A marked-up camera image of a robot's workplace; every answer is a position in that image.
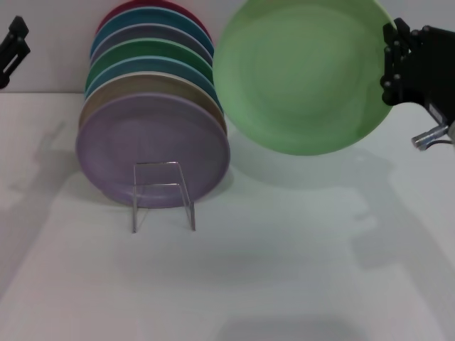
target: tan plate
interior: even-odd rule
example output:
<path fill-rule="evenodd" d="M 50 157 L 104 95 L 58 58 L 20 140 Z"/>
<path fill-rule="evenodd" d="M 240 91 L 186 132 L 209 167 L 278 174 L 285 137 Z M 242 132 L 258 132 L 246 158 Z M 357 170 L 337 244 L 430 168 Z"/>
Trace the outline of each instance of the tan plate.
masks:
<path fill-rule="evenodd" d="M 96 89 L 85 101 L 79 129 L 90 115 L 114 99 L 140 92 L 160 92 L 185 98 L 207 110 L 227 132 L 223 113 L 210 95 L 183 78 L 162 72 L 135 72 L 116 77 Z"/>

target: plate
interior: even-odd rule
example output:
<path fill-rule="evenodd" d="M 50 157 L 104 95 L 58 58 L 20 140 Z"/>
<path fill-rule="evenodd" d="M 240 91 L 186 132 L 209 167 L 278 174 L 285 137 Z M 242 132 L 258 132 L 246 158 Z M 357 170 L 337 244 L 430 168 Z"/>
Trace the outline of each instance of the plate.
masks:
<path fill-rule="evenodd" d="M 109 82 L 111 79 L 133 72 L 155 71 L 175 75 L 200 87 L 207 92 L 210 97 L 216 102 L 221 109 L 218 97 L 215 92 L 213 84 L 194 67 L 182 63 L 175 59 L 165 57 L 137 57 L 122 60 L 117 64 L 105 69 L 101 72 L 89 86 L 85 93 L 85 98 L 89 97 L 98 87 L 104 83 Z"/>
<path fill-rule="evenodd" d="M 183 78 L 162 72 L 136 72 L 122 75 L 104 83 L 85 101 L 80 114 L 79 127 L 102 105 L 137 92 L 161 92 L 194 102 L 209 112 L 226 132 L 223 113 L 210 95 L 197 85 Z"/>
<path fill-rule="evenodd" d="M 160 23 L 178 28 L 193 36 L 207 49 L 210 55 L 213 55 L 213 43 L 197 23 L 175 11 L 159 7 L 141 7 L 125 11 L 109 20 L 95 36 L 90 49 L 90 57 L 105 38 L 122 28 L 140 23 Z"/>
<path fill-rule="evenodd" d="M 85 91 L 87 91 L 93 80 L 109 66 L 122 60 L 151 55 L 180 60 L 194 67 L 213 83 L 212 67 L 196 52 L 169 40 L 150 38 L 128 40 L 103 53 L 90 69 L 85 83 Z"/>
<path fill-rule="evenodd" d="M 382 102 L 382 27 L 373 0 L 250 0 L 213 60 L 226 115 L 257 143 L 294 155 L 330 153 L 373 131 Z"/>
<path fill-rule="evenodd" d="M 207 28 L 205 28 L 205 26 L 202 24 L 202 22 L 198 19 L 197 16 L 195 16 L 189 10 L 183 8 L 182 6 L 179 6 L 178 4 L 162 0 L 135 0 L 117 6 L 116 8 L 111 10 L 101 21 L 101 24 L 98 26 L 97 32 L 101 29 L 101 27 L 103 27 L 103 25 L 106 24 L 106 22 L 108 22 L 115 16 L 121 14 L 122 12 L 128 11 L 130 9 L 137 9 L 139 7 L 144 6 L 162 7 L 164 9 L 170 9 L 172 11 L 179 12 L 180 14 L 183 14 L 184 16 L 188 17 L 189 19 L 197 23 L 204 30 L 204 32 L 207 33 L 207 36 L 210 38 L 210 34 L 207 31 Z"/>
<path fill-rule="evenodd" d="M 100 107 L 76 141 L 82 171 L 107 197 L 132 204 L 134 165 L 179 162 L 188 194 L 196 201 L 223 179 L 230 162 L 228 139 L 220 125 L 198 105 L 169 94 L 134 94 Z M 147 183 L 175 183 L 155 172 Z M 139 205 L 182 206 L 181 194 L 167 187 L 139 193 Z"/>
<path fill-rule="evenodd" d="M 201 43 L 189 34 L 171 26 L 161 25 L 158 23 L 144 23 L 141 25 L 133 25 L 122 28 L 105 38 L 94 51 L 90 64 L 93 65 L 93 63 L 110 48 L 113 48 L 120 43 L 124 43 L 125 41 L 139 38 L 159 38 L 173 41 L 174 43 L 190 48 L 204 58 L 209 65 L 212 65 L 213 63 L 210 53 L 202 46 Z"/>

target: robotic arm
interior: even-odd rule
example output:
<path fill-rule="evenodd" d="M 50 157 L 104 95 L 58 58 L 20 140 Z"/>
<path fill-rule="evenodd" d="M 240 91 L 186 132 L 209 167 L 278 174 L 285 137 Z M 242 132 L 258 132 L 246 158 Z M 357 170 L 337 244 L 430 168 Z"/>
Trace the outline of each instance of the robotic arm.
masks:
<path fill-rule="evenodd" d="M 437 127 L 412 142 L 421 151 L 455 141 L 455 33 L 425 26 L 411 32 L 401 19 L 383 27 L 385 73 L 382 100 L 390 106 L 413 102 L 423 106 Z M 440 140 L 448 135 L 449 140 Z"/>
<path fill-rule="evenodd" d="M 24 20 L 17 16 L 9 26 L 9 33 L 0 43 L 0 90 L 9 84 L 9 78 L 22 60 L 30 53 L 25 42 L 28 28 Z"/>

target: green plate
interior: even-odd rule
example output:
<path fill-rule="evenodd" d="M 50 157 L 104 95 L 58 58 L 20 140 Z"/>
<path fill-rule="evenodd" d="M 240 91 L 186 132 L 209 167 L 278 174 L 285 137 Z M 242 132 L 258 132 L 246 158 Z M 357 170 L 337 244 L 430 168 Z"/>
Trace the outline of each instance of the green plate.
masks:
<path fill-rule="evenodd" d="M 388 115 L 382 27 L 373 0 L 249 0 L 215 51 L 219 100 L 257 143 L 294 155 L 345 148 Z"/>
<path fill-rule="evenodd" d="M 90 84 L 101 72 L 113 64 L 129 58 L 146 55 L 157 55 L 180 60 L 194 67 L 213 83 L 212 67 L 196 52 L 173 41 L 142 38 L 128 40 L 104 52 L 90 69 L 85 83 L 85 91 L 88 90 Z"/>

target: red plate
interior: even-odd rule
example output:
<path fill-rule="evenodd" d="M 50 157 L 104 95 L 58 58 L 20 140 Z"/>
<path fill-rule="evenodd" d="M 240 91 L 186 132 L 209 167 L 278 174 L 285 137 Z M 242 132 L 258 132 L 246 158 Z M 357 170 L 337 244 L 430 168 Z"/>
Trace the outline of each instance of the red plate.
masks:
<path fill-rule="evenodd" d="M 179 12 L 180 14 L 183 14 L 187 18 L 191 19 L 195 23 L 197 23 L 206 33 L 207 36 L 212 40 L 210 37 L 209 32 L 207 31 L 207 28 L 200 22 L 200 20 L 192 14 L 189 10 L 184 9 L 182 6 L 179 6 L 178 4 L 174 4 L 173 2 L 169 2 L 166 0 L 133 0 L 129 2 L 125 2 L 122 5 L 117 6 L 113 10 L 111 10 L 104 19 L 102 19 L 101 24 L 98 26 L 97 33 L 103 27 L 103 25 L 106 24 L 110 19 L 114 18 L 116 15 L 121 14 L 122 12 L 128 11 L 130 9 L 137 9 L 138 7 L 144 7 L 144 6 L 156 6 L 156 7 L 161 7 L 163 9 L 170 9 L 175 12 Z"/>

